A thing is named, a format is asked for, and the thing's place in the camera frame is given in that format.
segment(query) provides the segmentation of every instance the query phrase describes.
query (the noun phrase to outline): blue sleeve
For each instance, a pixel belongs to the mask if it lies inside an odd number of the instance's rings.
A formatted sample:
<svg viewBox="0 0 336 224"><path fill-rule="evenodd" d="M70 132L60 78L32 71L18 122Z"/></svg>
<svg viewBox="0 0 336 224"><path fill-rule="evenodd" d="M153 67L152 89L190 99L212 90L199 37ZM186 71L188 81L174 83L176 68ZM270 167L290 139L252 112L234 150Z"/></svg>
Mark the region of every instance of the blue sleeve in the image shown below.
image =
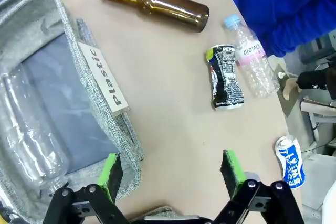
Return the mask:
<svg viewBox="0 0 336 224"><path fill-rule="evenodd" d="M283 57L295 47L336 29L336 0L311 0L296 15L259 37L267 55Z"/></svg>

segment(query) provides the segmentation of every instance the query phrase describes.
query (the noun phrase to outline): screw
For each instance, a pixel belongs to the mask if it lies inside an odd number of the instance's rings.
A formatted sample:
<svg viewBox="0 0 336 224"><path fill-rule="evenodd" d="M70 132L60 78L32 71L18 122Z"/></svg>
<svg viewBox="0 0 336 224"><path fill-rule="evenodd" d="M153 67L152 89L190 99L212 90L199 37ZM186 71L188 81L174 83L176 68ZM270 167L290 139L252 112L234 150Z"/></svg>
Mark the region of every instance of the screw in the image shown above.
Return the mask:
<svg viewBox="0 0 336 224"><path fill-rule="evenodd" d="M254 181L249 181L249 182L247 183L247 185L248 185L248 187L253 188L253 187L256 186L256 183L255 183Z"/></svg>
<svg viewBox="0 0 336 224"><path fill-rule="evenodd" d="M69 191L68 191L68 190L65 189L65 190L62 191L62 195L63 195L63 196L67 196L68 194L69 194Z"/></svg>
<svg viewBox="0 0 336 224"><path fill-rule="evenodd" d="M283 186L282 186L281 183L276 183L275 188L277 188L278 190L281 190L283 188Z"/></svg>
<svg viewBox="0 0 336 224"><path fill-rule="evenodd" d="M91 186L89 188L89 191L90 191L90 193L94 193L96 191L96 187L95 186Z"/></svg>

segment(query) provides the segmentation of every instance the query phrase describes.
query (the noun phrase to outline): brown glass bottle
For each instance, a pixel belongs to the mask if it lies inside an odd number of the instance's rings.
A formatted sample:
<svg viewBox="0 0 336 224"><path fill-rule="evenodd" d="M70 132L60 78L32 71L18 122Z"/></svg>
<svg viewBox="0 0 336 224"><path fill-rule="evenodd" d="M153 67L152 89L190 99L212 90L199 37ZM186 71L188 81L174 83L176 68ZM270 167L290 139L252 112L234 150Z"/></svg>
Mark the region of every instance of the brown glass bottle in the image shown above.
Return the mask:
<svg viewBox="0 0 336 224"><path fill-rule="evenodd" d="M174 19L200 33L209 18L209 8L192 0L111 0L137 7L141 12Z"/></svg>

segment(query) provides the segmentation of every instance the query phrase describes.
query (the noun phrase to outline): table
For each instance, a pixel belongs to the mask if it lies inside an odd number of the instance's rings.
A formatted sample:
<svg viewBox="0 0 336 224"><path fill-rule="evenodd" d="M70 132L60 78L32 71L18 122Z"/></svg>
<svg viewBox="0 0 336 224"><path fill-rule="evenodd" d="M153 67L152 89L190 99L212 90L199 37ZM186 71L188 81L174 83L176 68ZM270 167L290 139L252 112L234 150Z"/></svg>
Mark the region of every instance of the table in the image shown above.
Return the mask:
<svg viewBox="0 0 336 224"><path fill-rule="evenodd" d="M144 18L103 0L63 0L89 25L128 104L145 159L137 190L117 206L128 217L161 205L184 215L214 218L229 200L219 172L223 149L234 149L244 170L269 185L281 179L274 142L288 134L276 95L253 99L237 73L246 103L211 107L207 48L228 43L221 25L239 14L233 0L195 0L210 8L200 34ZM295 190L300 202L300 190ZM90 219L86 223L97 223ZM263 223L250 213L245 223Z"/></svg>

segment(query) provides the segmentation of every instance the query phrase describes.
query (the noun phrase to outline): blue and white can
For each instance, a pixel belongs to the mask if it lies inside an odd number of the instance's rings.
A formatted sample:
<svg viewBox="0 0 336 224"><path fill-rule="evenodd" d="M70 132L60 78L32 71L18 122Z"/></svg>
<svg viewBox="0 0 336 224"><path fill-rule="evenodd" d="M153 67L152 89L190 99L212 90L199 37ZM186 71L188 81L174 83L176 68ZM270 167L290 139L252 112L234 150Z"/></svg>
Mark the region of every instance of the blue and white can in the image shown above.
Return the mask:
<svg viewBox="0 0 336 224"><path fill-rule="evenodd" d="M283 136L275 143L275 151L282 165L282 178L290 188L298 188L305 182L301 148L292 136Z"/></svg>

